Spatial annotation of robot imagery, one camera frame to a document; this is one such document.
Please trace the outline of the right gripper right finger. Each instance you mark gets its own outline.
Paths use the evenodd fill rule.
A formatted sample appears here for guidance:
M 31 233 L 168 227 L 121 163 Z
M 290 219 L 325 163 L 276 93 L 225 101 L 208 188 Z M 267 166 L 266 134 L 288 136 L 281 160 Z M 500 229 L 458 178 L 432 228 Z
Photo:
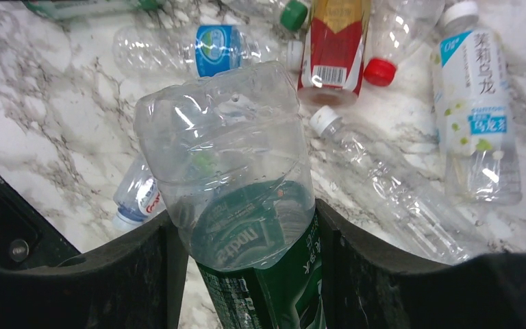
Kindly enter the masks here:
M 328 328 L 526 328 L 526 253 L 448 266 L 413 255 L 316 201 Z

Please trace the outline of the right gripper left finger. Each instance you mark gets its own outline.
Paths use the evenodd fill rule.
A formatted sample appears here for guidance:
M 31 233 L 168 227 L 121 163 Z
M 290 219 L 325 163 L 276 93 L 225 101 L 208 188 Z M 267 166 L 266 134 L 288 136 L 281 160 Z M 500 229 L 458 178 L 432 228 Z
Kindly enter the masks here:
M 58 266 L 0 269 L 0 328 L 176 328 L 187 264 L 162 212 Z

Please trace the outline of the blue cap clear bottle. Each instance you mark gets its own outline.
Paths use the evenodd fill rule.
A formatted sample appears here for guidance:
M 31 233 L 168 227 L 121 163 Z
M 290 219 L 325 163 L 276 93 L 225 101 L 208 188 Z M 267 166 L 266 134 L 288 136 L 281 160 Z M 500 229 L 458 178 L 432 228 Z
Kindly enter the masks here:
M 112 223 L 127 232 L 154 218 L 166 209 L 157 183 L 142 153 L 139 153 L 113 196 L 117 206 Z

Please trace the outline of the dark green label bottle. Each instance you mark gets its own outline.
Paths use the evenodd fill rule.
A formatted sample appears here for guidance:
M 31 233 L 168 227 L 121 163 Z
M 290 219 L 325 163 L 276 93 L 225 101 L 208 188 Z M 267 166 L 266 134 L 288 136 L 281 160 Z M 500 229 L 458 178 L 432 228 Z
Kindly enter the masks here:
M 134 130 L 224 328 L 324 328 L 297 91 L 276 62 L 138 100 Z

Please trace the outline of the blue label clear bottle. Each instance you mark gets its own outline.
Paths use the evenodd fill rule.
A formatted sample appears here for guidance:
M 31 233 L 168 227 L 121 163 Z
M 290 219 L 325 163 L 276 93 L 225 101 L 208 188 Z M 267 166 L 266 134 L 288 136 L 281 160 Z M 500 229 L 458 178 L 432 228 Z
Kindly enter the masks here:
M 112 45 L 117 67 L 130 77 L 211 77 L 268 61 L 298 72 L 303 50 L 300 40 L 281 40 L 250 25 L 129 26 L 115 33 Z

